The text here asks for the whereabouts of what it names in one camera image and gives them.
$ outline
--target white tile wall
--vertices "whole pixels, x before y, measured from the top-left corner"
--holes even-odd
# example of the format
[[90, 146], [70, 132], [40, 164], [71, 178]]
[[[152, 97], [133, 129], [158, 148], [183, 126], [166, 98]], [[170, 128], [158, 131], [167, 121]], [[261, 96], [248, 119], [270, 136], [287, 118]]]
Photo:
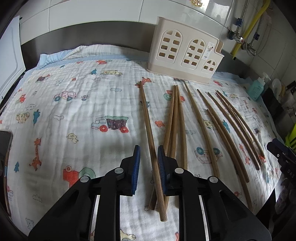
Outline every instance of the white tile wall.
[[223, 25], [208, 16], [179, 3], [169, 0], [143, 0], [139, 21], [156, 24], [158, 16], [196, 27], [217, 38], [223, 29]]
[[20, 44], [49, 32], [49, 8], [35, 14], [20, 25]]
[[96, 21], [139, 20], [139, 0], [70, 0], [50, 7], [49, 30]]
[[259, 75], [262, 72], [271, 72], [271, 69], [273, 69], [273, 73], [270, 75], [271, 79], [278, 78], [283, 84], [287, 85], [292, 82], [293, 75], [296, 76], [295, 67], [291, 66], [292, 63], [295, 64], [295, 58], [293, 59], [292, 56], [295, 55], [296, 57], [296, 33], [275, 4], [271, 3], [270, 8], [272, 10], [266, 11], [272, 19], [270, 34], [268, 35], [268, 27], [259, 51], [263, 49], [264, 45], [265, 47], [254, 58], [251, 68]]
[[287, 86], [288, 84], [292, 83], [294, 80], [296, 80], [296, 58], [292, 56], [288, 69], [286, 70], [281, 81], [285, 86]]
[[[241, 17], [241, 13], [242, 13], [242, 9], [244, 7], [244, 3], [245, 3], [245, 0], [237, 0], [237, 1], [234, 1], [232, 6], [231, 6], [231, 9], [230, 9], [230, 13], [229, 13], [229, 16], [225, 22], [225, 28], [223, 29], [223, 31], [221, 32], [221, 35], [219, 37], [220, 40], [222, 40], [224, 42], [224, 46], [223, 46], [223, 49], [227, 52], [232, 52], [236, 42], [234, 40], [229, 40], [227, 38], [227, 33], [228, 33], [228, 30], [226, 29], [227, 27], [230, 27], [232, 29], [232, 31], [235, 31], [236, 30], [236, 26], [235, 26], [235, 23], [237, 21], [237, 18], [240, 18]], [[256, 9], [256, 7], [254, 6], [254, 3], [257, 3], [255, 0], [251, 0], [249, 2], [249, 6], [248, 6], [248, 9], [247, 9], [247, 12], [246, 12], [246, 15], [245, 15], [245, 19], [243, 21], [243, 25], [241, 27], [241, 31], [240, 31], [240, 34], [243, 35], [243, 33], [247, 30], [249, 24], [251, 23], [253, 17], [258, 13], [258, 10]], [[258, 25], [258, 22], [256, 23], [255, 27], [253, 28], [251, 34], [249, 35], [248, 39], [247, 39], [247, 42], [250, 43], [253, 36], [254, 36], [254, 33], [257, 29], [257, 25]], [[258, 49], [258, 46], [259, 44], [261, 43], [262, 41], [262, 36], [264, 35], [264, 31], [267, 27], [267, 18], [266, 16], [264, 17], [263, 19], [263, 24], [262, 24], [262, 27], [259, 31], [259, 34], [261, 35], [261, 37], [259, 38], [259, 41], [255, 41], [254, 45], [253, 45], [253, 48], [255, 49]], [[239, 50], [237, 55], [236, 55], [236, 58], [238, 58], [239, 60], [243, 61], [245, 64], [247, 65], [250, 65], [250, 63], [252, 62], [253, 58], [252, 56], [249, 56], [248, 53], [244, 50]]]
[[268, 76], [272, 76], [274, 69], [265, 62], [259, 56], [256, 56], [253, 61], [251, 62], [250, 67], [258, 74], [262, 75], [263, 72], [267, 73]]
[[[234, 24], [241, 15], [244, 2], [245, 0], [202, 0], [203, 6], [198, 8], [190, 0], [29, 0], [18, 12], [22, 17], [21, 44], [48, 31], [74, 24], [108, 20], [156, 24], [157, 16], [162, 16], [218, 37], [224, 42], [223, 49], [231, 52], [235, 41], [227, 39], [226, 27], [236, 29]], [[261, 7], [262, 0], [250, 0], [241, 34]], [[270, 8], [273, 9], [267, 10], [272, 18], [270, 36], [267, 37], [270, 28], [265, 16], [259, 31], [261, 37], [254, 44], [254, 48], [259, 51], [265, 46], [263, 51], [254, 58], [246, 51], [239, 50], [236, 57], [253, 66], [258, 74], [270, 72], [271, 76], [276, 75], [281, 79], [288, 69], [291, 56], [296, 57], [296, 33], [276, 5], [271, 4]], [[251, 41], [257, 24], [248, 42]]]
[[224, 25], [230, 11], [233, 0], [201, 0], [202, 6], [197, 7], [192, 4], [191, 0], [171, 0], [179, 4], [190, 7], [198, 12], [201, 12], [218, 23]]
[[266, 40], [266, 46], [259, 54], [259, 57], [275, 69], [285, 49], [286, 38], [280, 32], [271, 28], [270, 34], [264, 36], [263, 42], [265, 43]]
[[20, 19], [20, 24], [33, 17], [37, 13], [49, 8], [50, 0], [29, 0], [25, 3], [24, 6], [16, 14], [19, 15], [22, 19]]

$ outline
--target white cabinet door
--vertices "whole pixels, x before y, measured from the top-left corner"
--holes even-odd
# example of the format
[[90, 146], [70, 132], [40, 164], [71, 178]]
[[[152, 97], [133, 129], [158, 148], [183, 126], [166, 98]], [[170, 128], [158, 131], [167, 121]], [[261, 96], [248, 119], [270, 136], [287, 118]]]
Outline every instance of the white cabinet door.
[[0, 39], [0, 103], [25, 71], [25, 64], [20, 48], [20, 17], [15, 17]]

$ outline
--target beige plastic caddy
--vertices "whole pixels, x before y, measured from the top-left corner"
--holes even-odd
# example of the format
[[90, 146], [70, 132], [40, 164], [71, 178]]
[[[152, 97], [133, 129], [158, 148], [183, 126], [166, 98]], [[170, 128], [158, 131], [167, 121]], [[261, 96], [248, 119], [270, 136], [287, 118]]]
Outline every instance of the beige plastic caddy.
[[208, 83], [224, 55], [223, 42], [197, 28], [158, 17], [148, 71]]

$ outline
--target chopstick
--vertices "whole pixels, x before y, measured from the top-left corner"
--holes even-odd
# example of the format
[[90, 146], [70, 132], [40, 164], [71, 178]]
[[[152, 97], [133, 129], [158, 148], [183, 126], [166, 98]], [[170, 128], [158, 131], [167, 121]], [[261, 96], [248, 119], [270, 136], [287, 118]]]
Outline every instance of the chopstick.
[[157, 196], [157, 200], [158, 200], [159, 216], [160, 216], [160, 221], [165, 222], [168, 219], [167, 219], [167, 215], [166, 215], [166, 211], [165, 211], [163, 189], [161, 186], [158, 161], [157, 161], [157, 157], [156, 157], [156, 151], [155, 151], [155, 145], [154, 145], [151, 123], [150, 123], [150, 118], [149, 118], [149, 112], [148, 112], [148, 108], [146, 105], [146, 97], [145, 97], [145, 92], [143, 89], [142, 81], [140, 81], [140, 93], [141, 93], [141, 98], [142, 98], [142, 106], [143, 106], [143, 112], [144, 112], [147, 138], [148, 138], [151, 165], [152, 165], [152, 170], [153, 170], [153, 178], [154, 178], [155, 189], [156, 189], [156, 196]]
[[239, 176], [239, 179], [240, 179], [240, 182], [242, 184], [242, 188], [243, 188], [243, 191], [245, 193], [245, 196], [246, 196], [246, 200], [247, 200], [247, 204], [248, 204], [248, 208], [252, 211], [253, 210], [253, 205], [252, 205], [252, 201], [251, 201], [251, 196], [250, 196], [250, 193], [249, 193], [249, 190], [248, 190], [248, 186], [246, 184], [246, 180], [244, 178], [244, 174], [242, 172], [242, 168], [241, 166], [239, 165], [239, 162], [233, 152], [233, 149], [231, 148], [225, 134], [223, 133], [222, 129], [218, 128], [219, 124], [218, 122], [220, 121], [219, 119], [216, 120], [215, 117], [212, 115], [212, 113], [209, 111], [209, 110], [206, 110], [209, 117], [211, 118], [211, 120], [213, 121], [214, 125], [217, 127], [217, 130], [220, 134], [220, 137], [221, 139], [223, 140], [224, 144], [226, 145], [226, 148], [228, 150], [228, 153], [230, 154], [230, 157], [232, 159], [232, 162], [237, 170], [237, 173], [238, 173], [238, 176]]
[[181, 161], [183, 164], [183, 168], [187, 170], [188, 162], [187, 162], [187, 143], [186, 143], [186, 133], [185, 133], [185, 121], [184, 121], [184, 113], [182, 102], [180, 98], [179, 87], [177, 86], [178, 92], [178, 106], [179, 106], [179, 117], [180, 117], [180, 132], [181, 132]]
[[253, 163], [254, 163], [254, 165], [256, 167], [256, 170], [260, 170], [260, 167], [259, 167], [259, 165], [258, 165], [258, 163], [256, 161], [256, 158], [254, 157], [253, 152], [251, 151], [251, 148], [250, 148], [249, 144], [247, 143], [246, 139], [243, 137], [242, 133], [239, 131], [236, 124], [233, 122], [233, 120], [230, 118], [230, 116], [227, 114], [227, 112], [223, 109], [223, 107], [218, 103], [218, 101], [210, 94], [210, 92], [207, 92], [207, 94], [214, 101], [215, 105], [223, 113], [223, 115], [226, 117], [226, 119], [229, 121], [229, 123], [232, 125], [232, 127], [235, 130], [236, 134], [241, 139], [242, 143], [244, 144], [244, 146], [246, 147], [248, 153], [250, 154], [251, 159], [252, 159], [252, 161], [253, 161]]
[[[210, 105], [210, 103], [207, 101], [207, 99], [203, 96], [203, 94], [199, 91], [199, 89], [197, 89], [198, 93], [200, 94], [201, 98], [203, 99], [203, 101], [205, 102], [205, 104], [208, 106], [208, 108], [210, 109], [211, 113], [214, 115], [214, 117], [219, 120], [219, 117], [217, 115], [217, 113], [215, 112], [215, 110], [212, 108], [212, 106]], [[231, 148], [233, 149], [234, 153], [235, 153], [235, 156], [237, 157], [237, 160], [238, 160], [238, 163], [240, 164], [241, 168], [242, 168], [242, 172], [244, 174], [244, 178], [246, 180], [246, 182], [250, 182], [249, 180], [249, 177], [248, 177], [248, 174], [247, 174], [247, 171], [246, 171], [246, 168], [244, 167], [244, 163], [233, 143], [233, 140], [231, 139], [228, 131], [226, 130], [225, 126], [222, 124], [221, 121], [218, 121], [218, 126], [216, 126], [217, 128], [221, 128], [229, 142], [229, 144], [231, 145]]]
[[240, 115], [240, 113], [233, 107], [233, 105], [219, 92], [217, 91], [217, 93], [222, 97], [222, 99], [231, 107], [231, 109], [235, 112], [235, 114], [238, 116], [238, 118], [242, 121], [242, 123], [244, 124], [244, 126], [247, 128], [248, 132], [250, 133], [250, 135], [252, 136], [253, 140], [255, 141], [261, 156], [264, 158], [264, 151], [261, 147], [261, 145], [259, 144], [259, 142], [257, 141], [255, 135], [253, 134], [253, 132], [251, 131], [250, 127], [248, 126], [248, 124], [245, 122], [245, 120], [242, 118], [242, 116]]
[[[163, 142], [163, 148], [165, 151], [165, 155], [167, 155], [168, 146], [169, 146], [169, 142], [170, 142], [170, 132], [171, 132], [171, 126], [172, 126], [172, 121], [173, 121], [174, 100], [175, 100], [175, 86], [173, 86], [172, 98], [170, 100], [170, 112], [168, 115], [168, 122], [166, 124], [165, 140]], [[151, 197], [149, 200], [148, 209], [155, 210], [156, 202], [157, 202], [157, 197], [156, 197], [156, 190], [155, 190], [155, 185], [154, 185], [152, 193], [151, 193]]]
[[[173, 108], [173, 122], [172, 122], [172, 130], [171, 130], [171, 143], [170, 143], [170, 153], [169, 157], [175, 158], [176, 155], [176, 141], [177, 141], [177, 122], [178, 122], [178, 91], [177, 86], [174, 85], [174, 108]], [[164, 197], [165, 200], [165, 209], [168, 208], [168, 196]]]
[[228, 110], [228, 112], [230, 113], [230, 115], [232, 116], [232, 118], [235, 120], [235, 122], [237, 123], [237, 125], [239, 126], [241, 132], [243, 133], [243, 135], [246, 137], [246, 140], [248, 141], [249, 147], [251, 148], [251, 150], [253, 151], [253, 153], [256, 156], [257, 161], [254, 162], [256, 169], [260, 170], [260, 166], [262, 166], [261, 160], [259, 158], [259, 156], [257, 155], [257, 151], [254, 147], [253, 141], [251, 140], [251, 138], [249, 137], [249, 135], [247, 134], [246, 130], [244, 129], [244, 127], [242, 126], [240, 120], [237, 118], [237, 116], [235, 115], [235, 113], [233, 112], [233, 110], [229, 107], [228, 104], [226, 104], [226, 102], [221, 98], [221, 96], [218, 93], [215, 93], [216, 96], [219, 98], [219, 100], [221, 101], [221, 103], [225, 106], [225, 108]]
[[189, 98], [191, 100], [191, 103], [193, 105], [195, 116], [196, 116], [198, 122], [200, 123], [200, 127], [202, 129], [202, 133], [203, 133], [203, 135], [205, 137], [205, 142], [206, 142], [207, 149], [209, 151], [209, 155], [210, 155], [210, 159], [211, 159], [211, 162], [212, 162], [212, 167], [213, 167], [214, 175], [216, 177], [220, 178], [220, 173], [219, 173], [219, 169], [218, 169], [218, 165], [217, 165], [216, 156], [214, 154], [213, 146], [212, 146], [212, 143], [211, 143], [209, 134], [208, 134], [208, 132], [206, 130], [206, 126], [203, 124], [202, 116], [200, 114], [200, 111], [199, 111], [199, 109], [197, 107], [197, 104], [196, 104], [195, 100], [193, 99], [193, 96], [191, 95], [191, 92], [190, 92], [187, 84], [185, 82], [184, 82], [184, 84], [185, 84], [185, 87], [187, 89], [188, 96], [189, 96]]

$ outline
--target yellow gas hose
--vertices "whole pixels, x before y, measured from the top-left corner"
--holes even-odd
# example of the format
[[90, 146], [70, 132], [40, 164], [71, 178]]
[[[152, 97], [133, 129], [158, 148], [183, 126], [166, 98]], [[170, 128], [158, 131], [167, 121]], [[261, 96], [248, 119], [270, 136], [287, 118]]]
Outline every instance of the yellow gas hose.
[[[247, 37], [249, 36], [249, 34], [251, 33], [252, 29], [254, 28], [255, 24], [257, 23], [258, 19], [261, 17], [261, 15], [266, 11], [266, 9], [268, 8], [270, 4], [270, 0], [266, 0], [264, 5], [262, 6], [262, 8], [259, 10], [259, 12], [255, 15], [255, 17], [253, 18], [252, 22], [250, 23], [248, 29], [244, 32], [244, 35], [242, 36], [243, 39], [246, 41]], [[241, 44], [236, 43], [233, 51], [231, 52], [231, 55], [233, 56], [233, 59], [235, 58], [237, 52], [239, 51], [239, 48], [241, 47]]]

